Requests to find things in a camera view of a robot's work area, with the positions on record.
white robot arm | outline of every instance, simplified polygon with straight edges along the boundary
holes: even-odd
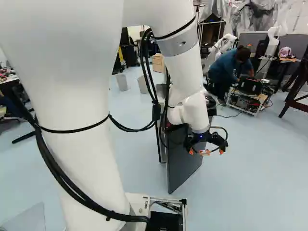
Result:
[[[206,59],[205,66],[203,68],[203,72],[207,73],[209,71],[210,66],[216,59],[218,59],[222,53],[225,53],[229,50],[237,40],[237,37],[232,34],[226,34],[221,39],[219,39],[211,48],[208,49],[210,54]]]
[[[268,30],[269,46],[277,46],[279,40],[275,36],[285,36],[288,32],[286,20],[288,18],[288,12],[292,5],[298,0],[276,0],[279,5],[278,17],[274,26]]]
[[[108,86],[121,28],[149,25],[172,76],[168,118],[196,133],[209,129],[190,0],[3,0],[0,44],[17,71],[55,160],[97,204],[130,214],[109,142]],[[71,231],[119,231],[125,222],[83,206],[60,189]]]

gray partition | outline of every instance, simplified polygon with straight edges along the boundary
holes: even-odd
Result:
[[[259,41],[265,39],[266,35],[267,32],[265,31],[242,32],[239,36],[238,45],[247,46],[248,44],[251,44],[251,52],[255,53]],[[292,54],[295,55],[298,59],[302,59],[308,45],[308,35],[290,33],[280,37],[279,41],[279,49],[282,47],[290,47],[292,49]],[[291,64],[286,74],[292,74],[297,69],[298,65],[299,62]]]
[[[290,47],[292,54],[298,59],[302,59],[308,45],[308,35],[304,34],[287,34],[279,38],[280,48]]]
[[[251,52],[255,53],[258,43],[260,40],[264,40],[266,38],[267,32],[265,31],[250,31],[250,32],[242,32],[239,36],[238,45],[243,45],[246,47],[251,44]]]

white cylinder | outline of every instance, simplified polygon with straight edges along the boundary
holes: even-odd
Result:
[[[1,1],[5,9],[0,14],[5,22],[1,46],[43,127],[83,128],[108,115],[122,5],[123,0]],[[109,142],[109,123],[78,133],[43,135],[59,165],[82,191],[103,207],[128,214]],[[60,195],[67,230],[118,231],[125,225],[106,221],[62,190]]]
[[[149,91],[148,91],[148,89],[146,87],[144,76],[140,76],[137,81],[138,81],[138,86],[139,86],[139,89],[140,89],[140,93],[141,94],[149,94]]]
[[[117,85],[119,86],[120,91],[128,90],[126,75],[118,74],[116,75]]]

cardboard box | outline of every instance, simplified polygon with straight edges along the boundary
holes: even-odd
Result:
[[[152,56],[153,71],[163,73],[164,71],[164,57],[162,54],[155,54]]]

white wall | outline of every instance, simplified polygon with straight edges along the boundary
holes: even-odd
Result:
[[[2,64],[1,64],[2,67],[5,67],[5,66],[6,66],[6,65],[5,65],[5,61],[6,61],[6,57],[5,57],[5,55],[4,55],[3,51],[2,51],[2,49],[0,48],[0,62],[2,62]]]

